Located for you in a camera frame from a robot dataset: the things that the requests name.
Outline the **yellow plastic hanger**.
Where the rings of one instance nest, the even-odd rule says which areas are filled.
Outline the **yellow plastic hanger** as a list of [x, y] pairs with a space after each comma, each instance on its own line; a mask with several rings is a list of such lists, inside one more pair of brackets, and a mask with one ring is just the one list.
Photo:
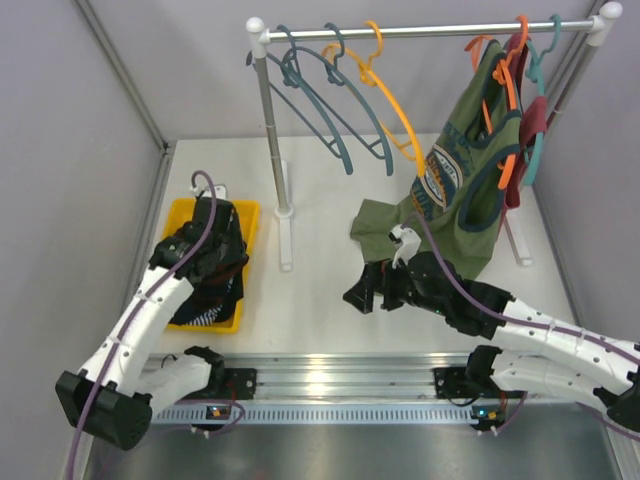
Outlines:
[[406, 139], [402, 141], [385, 123], [379, 121], [380, 128], [383, 132], [383, 139], [390, 141], [395, 149], [405, 159], [415, 165], [416, 174], [418, 176], [424, 176], [427, 173], [427, 169], [424, 163], [423, 149], [411, 120], [407, 116], [396, 96], [374, 69], [374, 62], [383, 54], [385, 49], [385, 40], [383, 38], [382, 31], [372, 20], [367, 20], [364, 25], [371, 30], [376, 42], [375, 49], [367, 55], [366, 59], [362, 58], [358, 53], [346, 46], [346, 36], [343, 31], [330, 22], [328, 22], [325, 27], [335, 32], [336, 41], [328, 43], [322, 49], [321, 56], [327, 60], [329, 62], [329, 66], [334, 67], [336, 71], [338, 71], [338, 59], [343, 56], [347, 56], [357, 66], [360, 83], [364, 86], [376, 89], [381, 93], [399, 120], [404, 129], [404, 134], [406, 135]]

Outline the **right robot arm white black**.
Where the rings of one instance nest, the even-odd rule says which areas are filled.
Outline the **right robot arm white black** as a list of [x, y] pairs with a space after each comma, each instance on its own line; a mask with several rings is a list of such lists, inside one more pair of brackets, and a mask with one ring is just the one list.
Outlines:
[[405, 305], [443, 317], [480, 339], [465, 370], [478, 396], [522, 391], [582, 404], [631, 432], [639, 430], [639, 345], [580, 328], [493, 285], [464, 280], [432, 252], [365, 264], [343, 295], [362, 314]]

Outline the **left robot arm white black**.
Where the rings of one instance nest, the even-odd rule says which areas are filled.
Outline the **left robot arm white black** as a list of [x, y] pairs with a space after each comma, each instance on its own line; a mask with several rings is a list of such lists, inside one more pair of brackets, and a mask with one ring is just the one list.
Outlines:
[[167, 326], [231, 321], [244, 297], [249, 254], [235, 204], [204, 194], [192, 207], [191, 218], [154, 248], [137, 293], [101, 346], [55, 385], [71, 426], [124, 451], [176, 402], [229, 391], [224, 359], [209, 347], [190, 347], [144, 372]]

